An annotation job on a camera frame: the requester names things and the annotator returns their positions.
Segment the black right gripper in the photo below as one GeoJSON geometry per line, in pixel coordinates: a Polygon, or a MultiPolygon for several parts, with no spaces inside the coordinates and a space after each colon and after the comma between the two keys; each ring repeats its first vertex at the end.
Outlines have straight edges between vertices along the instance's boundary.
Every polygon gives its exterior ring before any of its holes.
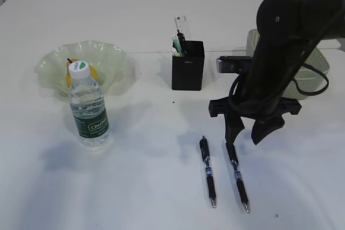
{"type": "MultiPolygon", "coordinates": [[[[283,44],[264,38],[258,40],[250,67],[239,73],[228,97],[209,103],[210,116],[224,114],[226,146],[234,145],[238,134],[245,129],[241,117],[257,119],[274,113],[283,92],[314,49],[315,41],[310,39],[292,39],[283,44]]],[[[256,120],[251,132],[253,143],[259,144],[284,124],[281,116],[256,120]]]]}

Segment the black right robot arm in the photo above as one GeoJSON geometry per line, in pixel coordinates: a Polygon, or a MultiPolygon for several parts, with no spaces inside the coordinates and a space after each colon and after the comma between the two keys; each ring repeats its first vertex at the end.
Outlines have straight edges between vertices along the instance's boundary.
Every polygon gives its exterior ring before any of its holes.
{"type": "Polygon", "coordinates": [[[225,140],[233,146],[254,120],[251,138],[259,143],[284,126],[283,114],[296,115],[301,104],[283,96],[318,43],[344,36],[344,0],[264,0],[257,12],[259,41],[253,56],[222,56],[223,73],[236,73],[229,95],[209,103],[212,117],[225,118],[225,140]]]}

